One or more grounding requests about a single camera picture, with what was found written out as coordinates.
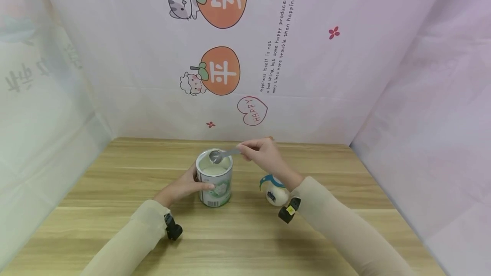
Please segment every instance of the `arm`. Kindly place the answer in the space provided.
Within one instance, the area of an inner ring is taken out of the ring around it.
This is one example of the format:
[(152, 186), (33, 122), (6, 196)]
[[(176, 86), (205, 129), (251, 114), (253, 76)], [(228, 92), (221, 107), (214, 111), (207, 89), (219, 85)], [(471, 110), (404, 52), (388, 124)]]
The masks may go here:
[(197, 182), (196, 166), (193, 163), (184, 175), (159, 191), (152, 200), (143, 202), (128, 224), (104, 245), (81, 275), (131, 275), (164, 237), (167, 228), (164, 216), (170, 212), (166, 207), (171, 207), (174, 202), (191, 193), (212, 189), (212, 184)]
[(361, 276), (414, 275), (400, 254), (365, 220), (307, 177), (292, 192), (298, 212), (328, 240)]
[(245, 141), (237, 146), (247, 161), (254, 161), (277, 177), (301, 199), (298, 212), (361, 276), (412, 276), (406, 261), (388, 242), (351, 209), (340, 203), (312, 177), (304, 178), (281, 158), (271, 138)]
[(149, 200), (135, 211), (123, 227), (90, 261), (82, 276), (131, 275), (165, 235), (164, 215), (170, 210)]

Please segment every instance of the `can rim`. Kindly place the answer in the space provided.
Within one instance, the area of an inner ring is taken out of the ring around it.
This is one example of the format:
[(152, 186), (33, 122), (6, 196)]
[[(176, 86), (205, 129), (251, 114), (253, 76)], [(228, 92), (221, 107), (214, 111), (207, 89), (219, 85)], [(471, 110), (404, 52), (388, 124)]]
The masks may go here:
[(221, 177), (223, 175), (226, 175), (226, 173), (228, 173), (231, 169), (232, 169), (232, 166), (234, 164), (234, 160), (232, 159), (232, 156), (228, 156), (227, 158), (229, 158), (230, 160), (230, 166), (225, 170), (225, 172), (223, 172), (223, 174), (220, 174), (220, 175), (217, 175), (217, 176), (210, 176), (210, 175), (206, 175), (205, 173), (203, 173), (203, 171), (201, 170), (201, 168), (199, 167), (199, 162), (201, 160), (203, 160), (204, 156), (207, 155), (207, 153), (209, 153), (210, 151), (212, 150), (219, 150), (219, 151), (225, 151), (223, 149), (220, 149), (220, 148), (210, 148), (210, 149), (207, 149), (205, 151), (203, 151), (202, 153), (199, 154), (199, 156), (197, 157), (196, 159), (196, 170), (198, 170), (202, 175), (204, 176), (207, 176), (207, 177)]

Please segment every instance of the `black wrist device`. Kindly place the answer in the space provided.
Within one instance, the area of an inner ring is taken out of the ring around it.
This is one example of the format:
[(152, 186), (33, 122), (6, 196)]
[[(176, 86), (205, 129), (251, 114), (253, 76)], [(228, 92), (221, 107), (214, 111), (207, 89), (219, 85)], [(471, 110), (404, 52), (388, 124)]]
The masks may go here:
[(167, 237), (169, 240), (175, 241), (177, 238), (183, 233), (183, 228), (181, 225), (176, 224), (174, 217), (172, 217), (171, 213), (168, 213), (164, 216), (165, 224), (167, 225), (167, 228), (165, 228), (165, 231), (167, 231)]
[(281, 207), (280, 211), (278, 212), (278, 217), (285, 223), (290, 223), (295, 215), (295, 212), (297, 212), (298, 208), (300, 208), (300, 202), (300, 198), (292, 198), (287, 207)]

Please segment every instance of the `hand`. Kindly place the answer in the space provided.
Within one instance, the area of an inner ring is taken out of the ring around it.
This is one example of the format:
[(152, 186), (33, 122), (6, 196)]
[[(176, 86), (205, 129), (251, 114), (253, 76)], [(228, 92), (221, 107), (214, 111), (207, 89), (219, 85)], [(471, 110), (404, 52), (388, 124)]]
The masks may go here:
[(164, 207), (170, 208), (175, 202), (194, 192), (213, 189), (214, 185), (211, 183), (198, 182), (196, 163), (193, 163), (181, 177), (160, 190), (154, 196), (153, 200), (159, 202)]
[(277, 177), (289, 191), (300, 185), (303, 176), (291, 169), (283, 160), (272, 138), (260, 138), (240, 143), (237, 146), (246, 161), (254, 161), (265, 172)]

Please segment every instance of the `arm sleeve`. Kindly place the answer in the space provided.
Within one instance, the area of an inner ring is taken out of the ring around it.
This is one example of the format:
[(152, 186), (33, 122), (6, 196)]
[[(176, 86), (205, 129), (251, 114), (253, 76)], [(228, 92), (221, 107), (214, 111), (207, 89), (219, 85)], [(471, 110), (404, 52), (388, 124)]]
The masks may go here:
[(298, 212), (328, 240), (361, 276), (414, 276), (397, 251), (365, 220), (307, 177), (292, 191)]
[(85, 267), (82, 276), (131, 275), (145, 256), (165, 236), (164, 216), (170, 210), (148, 200)]

